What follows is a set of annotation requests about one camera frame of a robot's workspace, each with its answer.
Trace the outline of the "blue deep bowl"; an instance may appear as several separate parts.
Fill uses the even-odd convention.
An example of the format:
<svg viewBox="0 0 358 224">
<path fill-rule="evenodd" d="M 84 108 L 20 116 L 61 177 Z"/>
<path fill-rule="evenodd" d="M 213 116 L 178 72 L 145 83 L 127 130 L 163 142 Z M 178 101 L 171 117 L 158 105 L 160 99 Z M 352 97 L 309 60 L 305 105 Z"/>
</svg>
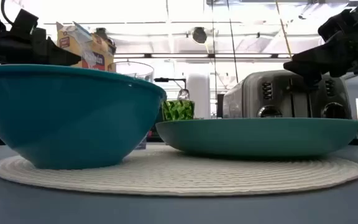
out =
<svg viewBox="0 0 358 224">
<path fill-rule="evenodd" d="M 139 78 L 53 65 L 0 65 L 0 139 L 41 169 L 120 163 L 166 93 Z"/>
</svg>

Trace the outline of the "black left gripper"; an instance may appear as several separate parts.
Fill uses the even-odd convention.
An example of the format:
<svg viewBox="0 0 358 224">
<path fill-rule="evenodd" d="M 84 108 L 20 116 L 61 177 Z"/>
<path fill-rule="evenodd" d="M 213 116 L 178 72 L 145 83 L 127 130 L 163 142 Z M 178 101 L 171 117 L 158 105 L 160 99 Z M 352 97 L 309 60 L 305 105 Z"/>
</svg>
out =
<svg viewBox="0 0 358 224">
<path fill-rule="evenodd" d="M 10 32 L 0 34 L 0 64 L 43 64 L 71 66 L 81 60 L 81 56 L 55 45 L 47 38 L 46 30 L 35 28 L 28 39 L 20 39 Z M 39 44 L 47 42 L 47 56 L 37 53 Z"/>
</svg>

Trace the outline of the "black horizontal bar stand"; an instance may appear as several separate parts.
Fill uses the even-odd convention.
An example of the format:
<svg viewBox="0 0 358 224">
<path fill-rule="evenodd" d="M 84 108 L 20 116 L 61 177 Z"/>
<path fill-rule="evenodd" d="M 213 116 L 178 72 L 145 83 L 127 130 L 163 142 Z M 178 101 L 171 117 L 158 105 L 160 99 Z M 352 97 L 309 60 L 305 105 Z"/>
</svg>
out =
<svg viewBox="0 0 358 224">
<path fill-rule="evenodd" d="M 187 89 L 186 85 L 186 78 L 154 78 L 155 82 L 175 82 L 181 89 Z M 184 83 L 184 87 L 182 88 L 181 85 L 179 85 L 177 82 L 182 81 Z"/>
</svg>

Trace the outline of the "stainless steel four-slot toaster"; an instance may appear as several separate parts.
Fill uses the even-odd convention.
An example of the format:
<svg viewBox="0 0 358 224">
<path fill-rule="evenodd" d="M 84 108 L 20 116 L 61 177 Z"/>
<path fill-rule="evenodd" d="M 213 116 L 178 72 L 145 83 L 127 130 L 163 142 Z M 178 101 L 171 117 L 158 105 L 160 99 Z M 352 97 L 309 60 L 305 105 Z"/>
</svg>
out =
<svg viewBox="0 0 358 224">
<path fill-rule="evenodd" d="M 224 118 L 351 119 L 346 85 L 323 75 L 314 87 L 287 70 L 251 73 L 223 98 Z"/>
</svg>

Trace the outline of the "yellow raisin bran cereal box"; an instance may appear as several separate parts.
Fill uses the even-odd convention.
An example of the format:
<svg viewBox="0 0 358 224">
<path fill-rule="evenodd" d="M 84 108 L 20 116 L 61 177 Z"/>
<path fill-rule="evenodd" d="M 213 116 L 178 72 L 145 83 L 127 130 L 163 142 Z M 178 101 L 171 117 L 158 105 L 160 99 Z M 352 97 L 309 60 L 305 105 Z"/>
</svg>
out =
<svg viewBox="0 0 358 224">
<path fill-rule="evenodd" d="M 107 36 L 105 28 L 98 27 L 94 32 L 89 32 L 77 23 L 63 26 L 58 22 L 56 27 L 57 45 L 81 57 L 81 60 L 73 65 L 74 67 L 116 72 L 114 64 L 116 46 Z"/>
</svg>

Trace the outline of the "green faceted cup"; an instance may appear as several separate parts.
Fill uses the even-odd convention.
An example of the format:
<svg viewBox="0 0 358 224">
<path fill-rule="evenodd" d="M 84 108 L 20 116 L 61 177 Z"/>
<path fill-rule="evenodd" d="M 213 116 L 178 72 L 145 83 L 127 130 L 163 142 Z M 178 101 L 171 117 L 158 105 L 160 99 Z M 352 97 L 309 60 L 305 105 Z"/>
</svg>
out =
<svg viewBox="0 0 358 224">
<path fill-rule="evenodd" d="M 168 100 L 162 102 L 164 121 L 189 120 L 194 118 L 195 103 L 190 100 Z"/>
</svg>

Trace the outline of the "teal shallow plate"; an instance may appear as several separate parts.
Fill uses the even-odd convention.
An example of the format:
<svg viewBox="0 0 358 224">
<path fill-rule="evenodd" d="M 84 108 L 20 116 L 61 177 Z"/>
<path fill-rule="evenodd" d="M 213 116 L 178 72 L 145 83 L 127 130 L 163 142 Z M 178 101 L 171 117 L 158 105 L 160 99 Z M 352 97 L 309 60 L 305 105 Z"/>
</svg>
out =
<svg viewBox="0 0 358 224">
<path fill-rule="evenodd" d="M 161 139 L 183 152 L 230 157 L 310 157 L 338 151 L 358 121 L 332 118 L 226 118 L 164 121 Z"/>
</svg>

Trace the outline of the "clear glass measuring cup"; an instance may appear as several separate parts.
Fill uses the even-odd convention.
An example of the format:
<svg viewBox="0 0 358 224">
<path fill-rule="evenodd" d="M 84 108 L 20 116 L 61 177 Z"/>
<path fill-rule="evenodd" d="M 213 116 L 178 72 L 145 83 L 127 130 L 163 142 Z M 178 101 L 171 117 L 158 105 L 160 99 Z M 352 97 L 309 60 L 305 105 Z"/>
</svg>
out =
<svg viewBox="0 0 358 224">
<path fill-rule="evenodd" d="M 114 70 L 116 73 L 145 80 L 150 83 L 154 82 L 153 79 L 155 70 L 151 65 L 146 63 L 130 61 L 127 59 L 126 61 L 114 62 L 111 65 L 111 70 Z"/>
</svg>

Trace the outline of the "white woven round placemat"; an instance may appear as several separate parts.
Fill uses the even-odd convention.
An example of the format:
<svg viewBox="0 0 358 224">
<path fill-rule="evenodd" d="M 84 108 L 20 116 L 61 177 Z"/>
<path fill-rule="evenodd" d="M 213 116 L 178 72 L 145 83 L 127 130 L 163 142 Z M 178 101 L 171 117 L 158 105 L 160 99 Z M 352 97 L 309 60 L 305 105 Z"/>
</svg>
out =
<svg viewBox="0 0 358 224">
<path fill-rule="evenodd" d="M 0 160 L 0 178 L 51 189 L 102 194 L 214 197 L 318 190 L 358 179 L 358 163 L 328 156 L 240 161 L 188 156 L 168 146 L 134 151 L 97 169 L 38 169 L 21 156 Z"/>
</svg>

